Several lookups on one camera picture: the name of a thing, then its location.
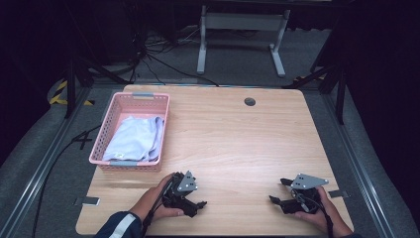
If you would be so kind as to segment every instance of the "gray carpet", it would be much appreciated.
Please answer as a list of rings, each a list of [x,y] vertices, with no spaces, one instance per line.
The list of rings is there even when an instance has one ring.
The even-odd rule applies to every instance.
[[[279,78],[267,50],[270,39],[274,39],[272,34],[244,36],[243,33],[215,32],[209,35],[206,71],[202,76],[221,85],[280,87],[291,83],[296,76],[310,73],[309,68],[328,34],[328,31],[287,31],[280,47],[286,77]],[[185,74],[155,59],[145,59],[136,70],[136,83],[211,84],[207,79],[195,76],[199,45],[194,41],[167,53],[152,55]],[[121,76],[128,79],[131,73]],[[420,237],[408,208],[377,159],[350,93],[347,91],[346,94],[345,125],[339,126],[331,115],[329,104],[334,103],[335,91],[331,95],[320,95],[314,89],[317,84],[311,82],[300,89],[305,95],[339,187],[350,195],[345,202],[356,231],[364,237],[383,237],[371,205],[367,202],[364,186],[352,169],[354,159],[366,170],[393,237]],[[81,88],[78,88],[79,100],[94,100],[93,106],[80,106],[72,118],[63,120],[65,106],[55,104],[34,125],[0,169],[0,227],[8,221],[45,155],[53,154],[49,148],[56,143],[57,132],[62,125],[65,124],[67,130],[61,135],[58,151],[81,132],[99,125],[112,93],[122,89],[123,85],[117,85],[110,79],[97,78],[87,95],[81,94]],[[89,138],[94,140],[97,133],[98,130],[92,131]],[[343,141],[343,134],[350,143]],[[73,203],[77,197],[86,194],[93,176],[95,167],[88,162],[92,146],[93,142],[87,142],[81,150],[80,142],[71,144],[53,166],[43,196],[36,237],[80,237],[75,231],[75,224],[81,207]],[[28,211],[19,216],[21,220],[16,220],[16,230],[10,237],[31,237],[38,199],[30,201]],[[2,233],[1,237],[8,237],[5,234]]]

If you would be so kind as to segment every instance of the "striped sleeve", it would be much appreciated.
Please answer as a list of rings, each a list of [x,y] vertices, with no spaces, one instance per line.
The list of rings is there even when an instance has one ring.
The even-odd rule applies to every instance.
[[[119,211],[95,235],[95,238],[142,237],[142,221],[139,216],[129,211]]]

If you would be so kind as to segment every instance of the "folded towel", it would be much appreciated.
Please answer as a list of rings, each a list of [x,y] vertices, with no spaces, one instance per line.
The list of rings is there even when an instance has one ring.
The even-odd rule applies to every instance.
[[[121,122],[102,160],[153,161],[160,151],[162,132],[163,120],[160,117],[130,116]]]

